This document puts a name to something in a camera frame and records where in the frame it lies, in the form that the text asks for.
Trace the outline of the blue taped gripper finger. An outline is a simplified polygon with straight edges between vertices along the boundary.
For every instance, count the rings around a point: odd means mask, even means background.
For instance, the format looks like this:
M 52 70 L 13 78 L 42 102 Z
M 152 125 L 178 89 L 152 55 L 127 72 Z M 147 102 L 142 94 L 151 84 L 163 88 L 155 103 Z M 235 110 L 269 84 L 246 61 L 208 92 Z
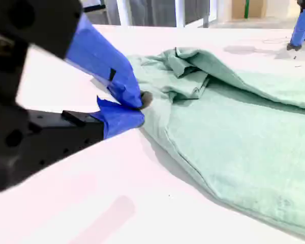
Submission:
M 144 123 L 138 109 L 100 98 L 97 105 L 99 111 L 92 113 L 29 111 L 28 174 Z
M 300 13 L 296 21 L 291 39 L 287 44 L 287 51 L 298 51 L 302 48 L 305 41 L 305 1 L 297 1 L 300 6 Z
M 102 81 L 121 104 L 143 109 L 153 96 L 142 91 L 129 60 L 97 29 L 80 1 L 5 1 L 14 33 Z

